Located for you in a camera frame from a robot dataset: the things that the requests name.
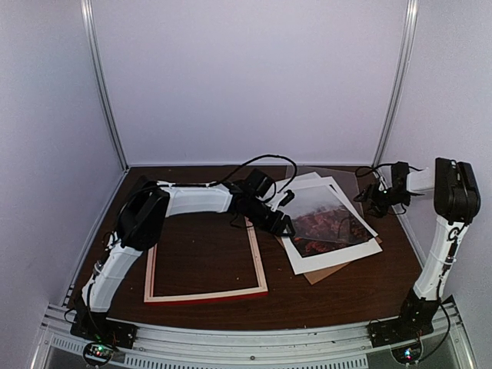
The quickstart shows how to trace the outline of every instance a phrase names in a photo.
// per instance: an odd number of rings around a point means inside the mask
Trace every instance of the white wall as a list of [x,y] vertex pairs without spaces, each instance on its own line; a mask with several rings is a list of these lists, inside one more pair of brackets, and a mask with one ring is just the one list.
[[[469,161],[482,208],[461,246],[447,291],[462,313],[480,367],[492,347],[492,2],[421,0],[404,93],[384,161],[434,166],[438,156]],[[427,254],[434,235],[432,197],[415,198],[411,227]]]
[[405,0],[99,0],[108,91],[133,165],[368,163]]
[[121,173],[80,2],[0,8],[0,366],[20,368]]

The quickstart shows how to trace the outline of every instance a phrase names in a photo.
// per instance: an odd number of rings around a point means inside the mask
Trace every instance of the robotic arm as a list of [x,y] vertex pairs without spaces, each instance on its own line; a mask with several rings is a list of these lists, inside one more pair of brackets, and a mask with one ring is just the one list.
[[[106,319],[111,302],[130,267],[144,251],[153,248],[167,217],[195,212],[242,214],[257,228],[277,236],[294,235],[291,219],[272,208],[263,197],[274,181],[258,169],[235,182],[172,184],[140,178],[118,215],[116,235],[96,262],[88,283],[75,295],[75,336],[108,345],[131,348],[136,327]],[[294,197],[285,192],[281,205]],[[97,347],[103,347],[99,354]],[[91,348],[92,357],[104,355],[104,346]]]
[[[430,169],[410,173],[408,163],[398,162],[391,166],[391,177],[392,188],[371,185],[357,200],[368,201],[376,215],[384,216],[390,205],[409,205],[411,196],[433,188],[437,227],[427,262],[402,304],[400,316],[369,324],[374,347],[413,340],[434,331],[432,319],[440,307],[447,277],[463,236],[480,210],[480,194],[469,163],[437,158],[433,175]],[[407,348],[396,352],[395,358],[402,364],[416,360]]]

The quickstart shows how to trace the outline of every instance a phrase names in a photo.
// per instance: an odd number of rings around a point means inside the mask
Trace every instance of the metal extrusion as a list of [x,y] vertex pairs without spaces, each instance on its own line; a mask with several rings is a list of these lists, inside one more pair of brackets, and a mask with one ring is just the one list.
[[397,115],[398,104],[401,100],[404,79],[407,74],[410,62],[412,47],[414,45],[415,29],[417,27],[418,0],[408,0],[407,16],[405,18],[403,37],[401,39],[400,57],[397,64],[397,72],[394,78],[393,90],[391,92],[390,104],[387,107],[386,118],[384,119],[383,131],[377,145],[376,155],[374,156],[373,166],[381,163],[384,150],[393,128],[394,120]]
[[121,145],[121,139],[116,128],[115,117],[109,101],[108,88],[106,86],[105,76],[102,71],[101,56],[99,54],[98,39],[95,31],[94,16],[92,12],[92,0],[81,0],[82,19],[84,21],[85,32],[91,50],[92,65],[94,67],[96,82],[98,83],[99,98],[101,100],[102,110],[105,115],[108,126],[111,143],[118,156],[118,161],[122,171],[128,170],[128,163]]

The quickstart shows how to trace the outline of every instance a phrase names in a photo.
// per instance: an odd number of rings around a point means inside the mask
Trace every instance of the wooden table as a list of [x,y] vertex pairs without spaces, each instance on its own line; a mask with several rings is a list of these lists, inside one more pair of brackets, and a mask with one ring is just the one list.
[[[75,291],[89,279],[92,266],[103,250],[102,237],[113,229],[116,214],[124,203],[125,196],[141,175],[165,181],[203,182],[222,178],[233,168],[228,166],[132,168],[88,253],[75,285]],[[276,180],[284,178],[283,166],[261,167],[261,169]],[[244,169],[235,178],[244,178],[250,170],[250,167]],[[371,181],[374,181],[371,176],[360,178],[359,186],[363,188]],[[194,256],[192,260],[183,257],[175,258],[173,262],[168,262],[162,268],[162,273],[173,276],[168,278],[167,282],[163,282],[167,283],[168,289],[174,288],[175,293],[182,293],[187,286],[193,285],[193,281],[203,278],[219,288],[226,288],[226,284],[230,288],[231,284],[236,283],[241,288],[254,283],[251,282],[251,264],[237,262],[244,248],[238,248],[237,252],[234,252],[234,238],[239,237],[237,232],[245,231],[229,227],[227,220],[231,216],[224,218],[225,216],[226,214],[186,214],[166,220],[160,248],[168,245],[180,248],[182,244],[186,244],[183,247],[188,248]],[[209,304],[145,305],[143,296],[147,258],[144,255],[135,262],[118,289],[109,317],[195,329],[267,330],[325,327],[397,315],[403,299],[416,281],[421,268],[397,217],[388,215],[383,219],[371,216],[365,218],[383,240],[381,245],[383,252],[354,261],[314,286],[309,285],[304,276],[293,274],[287,255],[273,236],[257,231],[269,289],[266,297]],[[222,224],[221,231],[210,231],[216,224]],[[204,252],[204,246],[198,247],[211,242],[216,251],[219,249],[221,251],[207,253]],[[234,277],[230,275],[225,277],[221,268],[213,267],[232,264]],[[204,269],[201,267],[203,265],[208,265],[209,268]],[[156,280],[162,278],[164,277],[156,275]]]

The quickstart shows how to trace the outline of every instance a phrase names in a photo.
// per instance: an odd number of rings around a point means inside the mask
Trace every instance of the wooden frame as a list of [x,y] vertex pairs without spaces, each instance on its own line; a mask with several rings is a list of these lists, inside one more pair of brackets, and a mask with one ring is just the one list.
[[247,219],[246,227],[248,231],[249,244],[251,246],[251,255],[253,257],[254,271],[258,286],[254,288],[243,288],[241,290],[210,292],[207,294],[182,294],[176,296],[154,296],[155,283],[155,261],[157,256],[157,245],[148,251],[147,271],[145,274],[145,294],[144,303],[146,304],[199,304],[204,302],[237,300],[241,298],[251,298],[256,296],[265,296],[268,294],[267,280],[264,276],[263,264],[261,263],[260,250],[258,249],[258,240],[254,233],[253,224]]

